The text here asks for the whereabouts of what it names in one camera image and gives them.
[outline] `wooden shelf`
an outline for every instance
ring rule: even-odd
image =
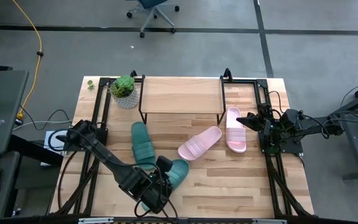
[[[146,77],[143,113],[222,114],[222,85],[218,78]]]

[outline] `black desk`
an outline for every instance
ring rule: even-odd
[[[26,71],[0,72],[0,154],[6,151],[17,110],[21,103],[29,73]]]
[[[1,191],[0,191],[0,218],[10,217],[12,206],[10,203],[11,192],[14,187],[15,177],[17,175],[17,165],[20,155],[18,152],[7,152],[0,158]]]

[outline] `wooden table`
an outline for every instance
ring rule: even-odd
[[[81,119],[90,120],[93,113],[96,90],[89,91],[88,80],[98,85],[100,77],[84,77],[75,111],[73,123]],[[289,108],[284,81],[281,78],[267,79],[269,91],[280,93],[282,108]],[[236,106],[246,116],[256,113],[255,93],[252,85],[226,84],[226,107]],[[104,96],[101,100],[99,120],[103,111]],[[277,94],[270,95],[273,107],[278,110]],[[109,129],[107,147],[118,158],[134,163],[131,150],[131,125],[142,121],[138,108],[120,109],[111,100],[107,126]],[[171,195],[179,217],[196,218],[272,218],[272,199],[269,191],[265,157],[260,153],[257,133],[247,128],[247,150],[236,154],[226,146],[224,118],[219,126],[222,138],[196,161],[190,162],[190,172],[181,186]],[[147,128],[157,156],[178,159],[178,147],[195,134],[216,125],[216,115],[212,114],[150,114]],[[77,153],[68,165],[62,184],[64,203],[78,185],[83,152]],[[305,171],[299,158],[283,154],[283,166],[287,184],[304,208],[313,213],[313,207],[306,181]],[[284,211],[282,194],[278,191],[280,208]],[[134,217],[135,202],[121,191],[112,173],[100,165],[96,183],[92,216]],[[173,216],[172,208],[166,211]],[[55,192],[51,212],[57,210]]]

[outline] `office chair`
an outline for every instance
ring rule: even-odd
[[[165,22],[169,23],[172,26],[171,28],[172,34],[174,34],[177,31],[175,29],[174,23],[159,8],[159,6],[171,6],[176,4],[167,4],[167,3],[162,4],[167,0],[126,0],[126,1],[137,1],[139,3],[134,9],[128,11],[127,13],[128,18],[132,18],[132,13],[137,13],[137,12],[149,13],[149,16],[147,16],[146,21],[143,23],[142,27],[140,28],[140,38],[144,38],[143,30],[150,22],[152,16],[154,16],[154,19],[156,19],[157,15],[159,15]],[[179,6],[175,6],[175,12],[179,12],[179,9],[180,9]]]

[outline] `wooden tabletop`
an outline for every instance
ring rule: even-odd
[[[146,77],[143,113],[223,113],[222,85],[216,78]]]
[[[75,124],[81,119],[91,119],[97,90],[89,91],[86,82],[98,85],[100,77],[84,77],[75,111]],[[267,79],[269,91],[280,93],[282,108],[289,108],[284,81],[281,78]],[[226,107],[236,106],[243,116],[256,113],[254,89],[246,84],[225,84]],[[101,100],[99,119],[103,112],[104,96]],[[271,94],[273,107],[278,109],[278,96]],[[134,163],[131,150],[131,125],[142,121],[137,107],[132,110],[118,108],[114,100],[108,116],[107,147],[118,158]],[[257,133],[247,128],[247,150],[236,154],[226,146],[226,119],[219,126],[222,138],[199,159],[190,162],[190,172],[184,182],[171,195],[171,201],[180,217],[197,218],[272,218],[273,207],[264,155],[260,153]],[[195,134],[216,125],[213,114],[150,114],[147,129],[157,156],[178,159],[178,147]],[[63,178],[62,202],[73,193],[80,178],[83,152],[79,152],[68,165]],[[304,208],[313,213],[305,171],[299,158],[283,154],[283,166],[288,188]],[[280,208],[284,211],[282,194],[278,191]],[[85,204],[87,193],[83,197]],[[117,186],[113,174],[100,165],[96,183],[92,216],[134,217],[135,202]],[[172,208],[166,211],[173,216]],[[51,212],[57,210],[55,192]]]

